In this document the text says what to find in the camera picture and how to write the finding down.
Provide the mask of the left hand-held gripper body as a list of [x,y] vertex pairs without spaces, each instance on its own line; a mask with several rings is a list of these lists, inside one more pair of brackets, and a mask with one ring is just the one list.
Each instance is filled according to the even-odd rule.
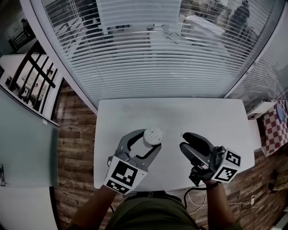
[[126,195],[133,191],[148,174],[148,154],[130,156],[130,151],[120,146],[108,158],[108,172],[103,185]]

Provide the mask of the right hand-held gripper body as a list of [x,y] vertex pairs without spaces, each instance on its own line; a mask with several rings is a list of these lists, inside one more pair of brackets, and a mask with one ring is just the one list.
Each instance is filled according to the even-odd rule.
[[199,186],[201,181],[217,181],[229,183],[239,172],[241,167],[241,156],[223,146],[214,147],[211,154],[209,167],[193,166],[190,180]]

